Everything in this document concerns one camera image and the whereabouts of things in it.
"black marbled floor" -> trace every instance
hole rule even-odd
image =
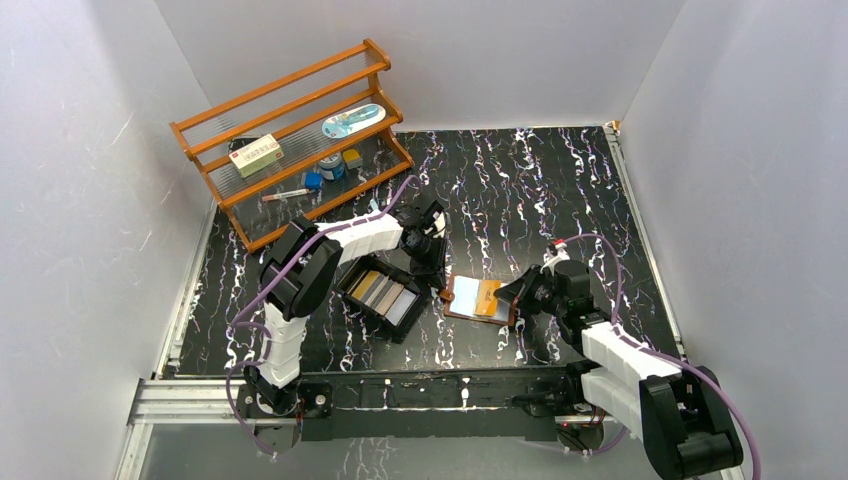
[[[606,236],[622,255],[625,327],[655,347],[673,352],[674,339],[636,224],[600,127],[441,131],[398,135],[416,162],[424,195],[450,216],[449,272],[512,280],[541,263],[553,239],[581,232]],[[384,205],[404,175],[372,189],[324,217],[341,220]],[[404,193],[412,198],[413,188]],[[593,288],[609,311],[613,263],[594,241],[569,246],[574,259],[592,265]],[[257,293],[263,253],[247,253],[224,215],[215,219],[195,291],[179,376],[220,376],[237,360],[255,356],[249,332],[227,337],[227,324]],[[391,261],[403,263],[393,252]],[[565,363],[576,358],[550,316],[505,327],[445,317],[433,304],[402,344],[349,312],[336,294],[310,318],[302,370],[361,371],[505,367]],[[254,319],[261,321],[261,312]]]

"black case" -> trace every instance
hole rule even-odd
[[[388,321],[383,315],[377,313],[376,310],[353,298],[353,296],[347,293],[353,282],[359,278],[360,273],[369,270],[374,270],[388,276],[393,281],[402,284],[404,288],[415,294],[415,300],[412,301],[412,305],[409,306],[409,309],[403,317],[401,317],[400,322],[398,322],[397,325],[393,325],[392,322]],[[373,254],[356,259],[350,269],[348,269],[347,273],[345,273],[342,279],[336,284],[336,291],[342,296],[342,300],[355,310],[364,313],[366,318],[373,322],[379,322],[379,325],[390,333],[390,338],[393,343],[403,342],[407,334],[409,334],[410,329],[412,329],[412,326],[415,325],[415,321],[418,320],[419,316],[421,316],[424,307],[432,298],[430,286],[423,280],[419,280],[394,265],[390,265],[380,260]]]

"wooden shelf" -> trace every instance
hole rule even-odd
[[[325,182],[326,189],[335,193],[328,193],[327,201],[315,205],[311,211],[299,213],[310,218],[413,166],[409,153],[397,143],[391,131],[392,125],[403,121],[403,115],[383,92],[377,78],[378,72],[390,67],[385,52],[366,39],[361,45],[171,124],[186,156],[197,166],[219,207],[227,213],[251,252],[278,238],[293,216],[269,214],[260,221],[257,218],[263,215],[247,218],[244,212],[248,209],[240,204],[250,199],[258,201],[262,192],[274,189],[281,182],[289,189],[298,188],[301,172],[313,169],[322,158],[379,136],[397,161],[390,168],[379,170],[373,178],[342,182],[345,188]],[[382,105],[386,117],[342,139],[331,139],[322,133],[321,125],[327,117],[367,103]],[[240,135],[268,133],[279,142],[283,158],[242,177],[227,156],[226,144]],[[264,205],[268,211],[277,208],[273,204]]]

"marker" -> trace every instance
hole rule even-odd
[[[263,202],[271,202],[271,201],[274,201],[274,200],[283,200],[283,199],[289,198],[289,197],[296,197],[298,195],[305,195],[309,192],[311,192],[311,190],[309,190],[308,188],[301,188],[301,189],[298,189],[298,190],[292,190],[290,192],[281,192],[281,193],[275,193],[273,195],[265,195],[265,196],[262,197],[262,201]]]

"white wall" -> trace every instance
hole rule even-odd
[[[620,119],[682,0],[156,0],[213,104],[373,38],[401,130]]]
[[[150,0],[0,3],[0,478],[114,475],[210,205]]]
[[[684,342],[769,479],[845,478],[848,5],[686,3],[623,148]]]

